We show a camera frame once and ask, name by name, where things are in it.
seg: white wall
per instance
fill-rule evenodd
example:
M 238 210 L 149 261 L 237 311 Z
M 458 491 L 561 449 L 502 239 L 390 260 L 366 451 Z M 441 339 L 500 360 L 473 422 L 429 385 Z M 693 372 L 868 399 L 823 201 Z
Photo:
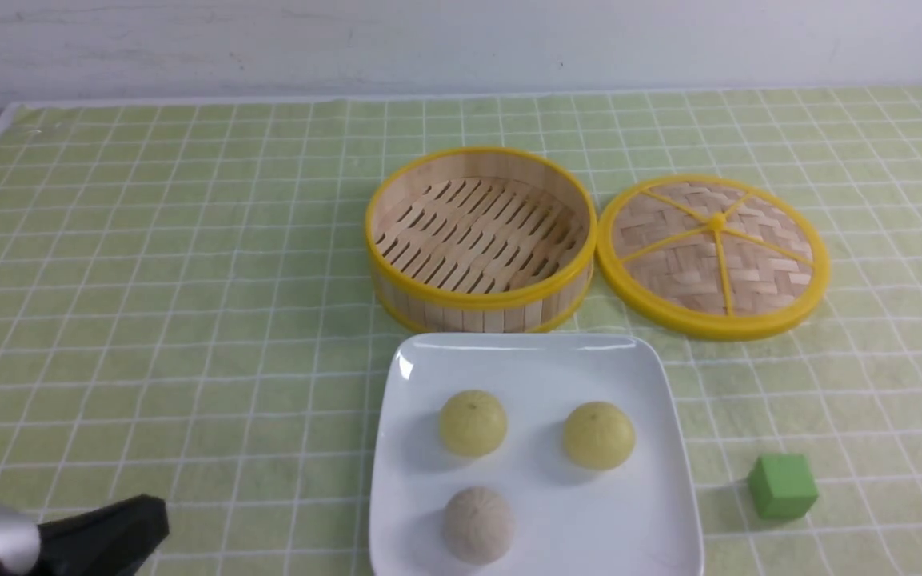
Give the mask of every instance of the white wall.
M 0 0 L 0 103 L 922 82 L 922 0 Z

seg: square plate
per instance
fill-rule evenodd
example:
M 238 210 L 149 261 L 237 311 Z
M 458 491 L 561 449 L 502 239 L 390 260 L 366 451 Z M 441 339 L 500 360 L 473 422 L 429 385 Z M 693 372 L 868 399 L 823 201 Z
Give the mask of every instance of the square plate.
M 458 391 L 487 390 L 507 410 L 501 447 L 453 456 L 438 415 Z M 582 402 L 613 402 L 637 433 L 615 470 L 564 454 L 564 419 Z M 450 497 L 471 486 L 504 495 L 517 522 L 511 550 L 488 566 L 442 541 Z M 374 456 L 369 549 L 377 574 L 702 573 L 702 529 L 677 412 L 655 350 L 609 334 L 426 334 L 393 358 Z

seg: green checkered tablecloth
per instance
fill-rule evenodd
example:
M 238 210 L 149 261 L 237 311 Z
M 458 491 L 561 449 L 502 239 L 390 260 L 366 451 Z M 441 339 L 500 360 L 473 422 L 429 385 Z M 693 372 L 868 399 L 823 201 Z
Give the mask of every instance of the green checkered tablecloth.
M 171 502 L 154 576 L 361 575 L 388 361 L 361 220 L 419 154 L 506 145 L 602 206 L 719 174 L 800 208 L 834 260 L 811 320 L 692 342 L 600 281 L 564 330 L 656 347 L 709 576 L 922 574 L 922 87 L 15 108 L 0 120 L 0 500 Z M 807 518 L 758 520 L 760 452 Z

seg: bamboo steamer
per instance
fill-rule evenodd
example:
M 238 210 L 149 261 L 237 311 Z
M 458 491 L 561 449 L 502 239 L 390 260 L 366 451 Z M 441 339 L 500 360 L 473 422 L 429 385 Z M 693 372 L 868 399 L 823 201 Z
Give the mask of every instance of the bamboo steamer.
M 675 175 L 630 187 L 600 219 L 600 269 L 629 306 L 698 338 L 784 332 L 816 309 L 830 257 L 814 226 L 743 182 Z
M 417 332 L 549 331 L 593 273 L 596 211 L 566 170 L 504 147 L 423 157 L 365 213 L 376 295 Z

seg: green block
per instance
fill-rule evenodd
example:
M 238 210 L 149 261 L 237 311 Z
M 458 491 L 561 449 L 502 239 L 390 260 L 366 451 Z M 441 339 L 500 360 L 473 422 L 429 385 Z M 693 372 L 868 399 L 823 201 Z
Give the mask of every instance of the green block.
M 748 491 L 764 520 L 804 517 L 819 491 L 808 462 L 801 454 L 763 454 L 748 475 Z

